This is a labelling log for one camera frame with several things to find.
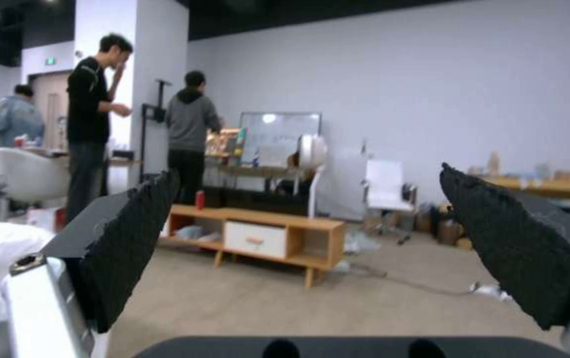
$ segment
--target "person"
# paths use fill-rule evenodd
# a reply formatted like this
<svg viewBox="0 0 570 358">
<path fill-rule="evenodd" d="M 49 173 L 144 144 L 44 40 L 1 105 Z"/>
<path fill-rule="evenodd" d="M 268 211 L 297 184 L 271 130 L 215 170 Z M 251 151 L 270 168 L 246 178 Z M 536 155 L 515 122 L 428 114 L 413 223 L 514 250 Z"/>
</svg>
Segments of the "person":
<svg viewBox="0 0 570 358">
<path fill-rule="evenodd" d="M 15 138 L 24 134 L 30 141 L 44 138 L 44 120 L 33 105 L 31 87 L 17 85 L 13 92 L 0 101 L 0 147 L 14 147 Z"/>
<path fill-rule="evenodd" d="M 99 197 L 107 175 L 105 145 L 110 136 L 108 113 L 129 116 L 130 108 L 113 103 L 125 64 L 133 52 L 132 45 L 117 34 L 104 36 L 99 52 L 78 63 L 69 76 L 69 184 L 66 207 L 71 222 L 90 202 Z M 103 71 L 115 70 L 110 89 Z"/>
<path fill-rule="evenodd" d="M 194 204 L 201 189 L 205 166 L 207 130 L 221 131 L 223 123 L 214 104 L 205 96 L 205 75 L 200 71 L 185 76 L 186 87 L 171 99 L 166 112 L 169 125 L 168 167 L 180 175 L 176 202 Z"/>
</svg>

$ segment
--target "red can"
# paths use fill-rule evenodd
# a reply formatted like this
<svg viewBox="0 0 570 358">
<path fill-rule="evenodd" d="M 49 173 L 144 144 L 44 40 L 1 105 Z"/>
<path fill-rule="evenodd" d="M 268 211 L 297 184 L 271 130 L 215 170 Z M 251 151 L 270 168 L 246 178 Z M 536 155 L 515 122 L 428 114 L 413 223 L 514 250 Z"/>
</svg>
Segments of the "red can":
<svg viewBox="0 0 570 358">
<path fill-rule="evenodd" d="M 196 192 L 196 209 L 203 210 L 203 207 L 205 207 L 205 192 L 199 190 Z"/>
</svg>

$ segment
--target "man's hand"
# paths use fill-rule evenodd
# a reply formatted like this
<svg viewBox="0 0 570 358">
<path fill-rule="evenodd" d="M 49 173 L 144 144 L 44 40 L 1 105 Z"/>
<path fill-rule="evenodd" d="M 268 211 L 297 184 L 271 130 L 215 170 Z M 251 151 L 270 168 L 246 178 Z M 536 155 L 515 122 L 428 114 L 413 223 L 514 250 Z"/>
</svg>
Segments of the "man's hand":
<svg viewBox="0 0 570 358">
<path fill-rule="evenodd" d="M 115 74 L 112 76 L 112 82 L 114 84 L 118 84 L 121 81 L 121 77 L 124 74 L 124 70 L 126 69 L 126 64 L 118 64 L 117 68 L 115 69 Z"/>
<path fill-rule="evenodd" d="M 128 106 L 126 106 L 126 104 L 121 104 L 121 103 L 113 103 L 112 111 L 117 113 L 117 115 L 119 116 L 129 116 L 130 113 L 132 113 L 132 111 L 130 110 L 130 108 L 128 108 Z"/>
</svg>

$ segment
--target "jeans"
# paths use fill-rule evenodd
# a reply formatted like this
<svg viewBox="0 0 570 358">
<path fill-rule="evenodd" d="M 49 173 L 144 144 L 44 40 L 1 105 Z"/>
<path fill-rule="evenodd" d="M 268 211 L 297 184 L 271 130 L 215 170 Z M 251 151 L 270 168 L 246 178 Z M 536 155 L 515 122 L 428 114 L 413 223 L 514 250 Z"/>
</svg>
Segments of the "jeans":
<svg viewBox="0 0 570 358">
<path fill-rule="evenodd" d="M 66 222 L 71 222 L 101 194 L 106 177 L 103 143 L 69 143 L 71 183 L 66 205 Z"/>
<path fill-rule="evenodd" d="M 179 172 L 180 188 L 175 202 L 194 205 L 196 192 L 203 185 L 205 170 L 205 154 L 193 150 L 170 150 L 168 152 L 168 168 Z"/>
</svg>

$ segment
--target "whiteboard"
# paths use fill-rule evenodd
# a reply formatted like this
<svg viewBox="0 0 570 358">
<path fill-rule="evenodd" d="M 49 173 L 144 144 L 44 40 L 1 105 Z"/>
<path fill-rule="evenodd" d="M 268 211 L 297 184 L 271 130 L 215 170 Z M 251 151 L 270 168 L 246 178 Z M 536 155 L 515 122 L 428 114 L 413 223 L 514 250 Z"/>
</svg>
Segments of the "whiteboard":
<svg viewBox="0 0 570 358">
<path fill-rule="evenodd" d="M 243 112 L 240 124 L 247 128 L 241 163 L 250 164 L 258 153 L 261 166 L 287 166 L 287 157 L 303 134 L 320 134 L 319 112 Z"/>
</svg>

